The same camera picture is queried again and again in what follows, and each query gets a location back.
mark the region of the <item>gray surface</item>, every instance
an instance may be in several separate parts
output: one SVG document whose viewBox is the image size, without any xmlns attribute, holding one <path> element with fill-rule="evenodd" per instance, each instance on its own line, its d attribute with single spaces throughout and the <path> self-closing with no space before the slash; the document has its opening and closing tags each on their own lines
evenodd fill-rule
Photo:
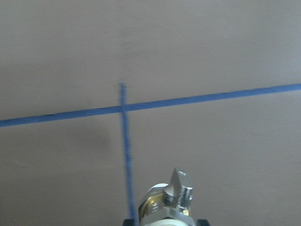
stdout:
<svg viewBox="0 0 301 226">
<path fill-rule="evenodd" d="M 301 3 L 3 0 L 0 118 L 301 82 Z M 292 225 L 300 92 L 130 113 L 137 199 L 175 166 L 194 217 Z M 119 116 L 0 129 L 0 225 L 120 225 Z"/>
</svg>

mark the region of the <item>blue tape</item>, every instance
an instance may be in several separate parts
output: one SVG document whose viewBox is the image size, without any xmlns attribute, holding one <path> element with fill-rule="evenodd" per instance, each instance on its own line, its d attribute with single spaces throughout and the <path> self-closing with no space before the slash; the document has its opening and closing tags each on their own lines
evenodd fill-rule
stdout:
<svg viewBox="0 0 301 226">
<path fill-rule="evenodd" d="M 249 96 L 296 91 L 296 90 L 301 90 L 301 83 L 260 88 L 260 89 L 240 90 L 240 91 L 234 91 L 229 93 L 216 93 L 216 94 L 208 94 L 208 95 L 201 95 L 201 96 L 194 96 L 194 97 L 182 97 L 182 98 L 175 98 L 175 99 L 168 99 L 168 100 L 130 104 L 127 105 L 127 109 L 128 111 L 137 111 L 137 110 L 157 108 L 157 107 L 192 104 L 192 103 L 199 103 L 199 102 L 206 102 L 206 101 L 214 101 L 214 100 L 222 100 L 222 99 L 230 99 L 230 98 L 238 98 L 238 97 L 249 97 Z M 45 121 L 56 121 L 56 120 L 63 120 L 63 119 L 72 119 L 72 118 L 87 117 L 92 115 L 102 115 L 102 114 L 111 114 L 111 113 L 120 113 L 120 112 L 121 112 L 120 106 L 95 108 L 95 109 L 88 109 L 88 110 L 81 110 L 81 111 L 74 111 L 74 112 L 63 112 L 63 113 L 56 113 L 56 114 L 47 114 L 47 115 L 40 115 L 40 116 L 1 120 L 0 127 L 45 122 Z"/>
<path fill-rule="evenodd" d="M 128 105 L 127 105 L 127 88 L 124 83 L 120 85 L 120 106 L 122 119 L 122 134 L 125 155 L 125 167 L 127 177 L 127 200 L 130 210 L 130 218 L 134 220 L 135 226 L 138 226 L 136 217 L 135 197 L 134 197 L 134 180 L 133 180 L 133 161 L 131 155 L 131 140 L 128 123 Z"/>
</svg>

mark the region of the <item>beige wall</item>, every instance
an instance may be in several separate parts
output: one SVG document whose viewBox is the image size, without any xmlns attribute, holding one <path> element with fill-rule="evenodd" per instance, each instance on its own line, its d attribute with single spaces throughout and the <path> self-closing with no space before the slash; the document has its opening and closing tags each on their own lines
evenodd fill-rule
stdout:
<svg viewBox="0 0 301 226">
<path fill-rule="evenodd" d="M 301 3 L 3 0 L 0 119 L 301 82 Z M 173 167 L 212 226 L 301 222 L 301 92 L 130 113 L 136 199 Z M 121 225 L 118 114 L 0 128 L 0 225 Z"/>
</svg>

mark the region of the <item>horizontal blue tape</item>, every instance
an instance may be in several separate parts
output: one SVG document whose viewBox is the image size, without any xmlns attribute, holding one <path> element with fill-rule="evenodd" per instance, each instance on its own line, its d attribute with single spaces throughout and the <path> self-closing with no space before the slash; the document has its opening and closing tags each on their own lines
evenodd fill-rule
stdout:
<svg viewBox="0 0 301 226">
<path fill-rule="evenodd" d="M 238 97 L 249 97 L 249 96 L 256 96 L 256 95 L 263 95 L 263 94 L 295 91 L 295 90 L 301 90 L 301 83 L 284 85 L 284 86 L 259 88 L 259 89 L 240 90 L 240 91 L 233 91 L 228 93 L 216 93 L 216 94 L 200 95 L 194 97 L 182 97 L 182 98 L 175 98 L 175 99 L 168 99 L 168 100 L 130 104 L 127 105 L 127 110 L 137 111 L 137 110 L 157 108 L 157 107 L 192 104 L 192 103 L 238 98 Z M 56 114 L 47 114 L 47 115 L 1 120 L 0 127 L 45 122 L 45 121 L 56 121 L 56 120 L 63 120 L 63 119 L 73 119 L 73 118 L 87 117 L 92 115 L 112 114 L 112 113 L 120 113 L 120 112 L 121 112 L 120 106 L 95 108 L 95 109 L 87 109 L 87 110 L 80 110 L 80 111 L 73 111 L 73 112 L 63 112 L 63 113 L 56 113 Z"/>
</svg>

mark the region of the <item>vertical blue tape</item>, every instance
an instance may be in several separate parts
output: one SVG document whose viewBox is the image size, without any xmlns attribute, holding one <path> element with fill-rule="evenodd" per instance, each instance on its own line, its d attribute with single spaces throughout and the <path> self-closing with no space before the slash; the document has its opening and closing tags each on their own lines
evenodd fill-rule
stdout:
<svg viewBox="0 0 301 226">
<path fill-rule="evenodd" d="M 120 85 L 120 106 L 122 119 L 123 145 L 125 155 L 125 167 L 127 177 L 127 199 L 130 210 L 130 218 L 134 220 L 135 226 L 138 226 L 136 217 L 134 180 L 133 180 L 133 161 L 131 155 L 131 140 L 129 135 L 128 106 L 127 106 L 127 88 L 124 83 Z"/>
</svg>

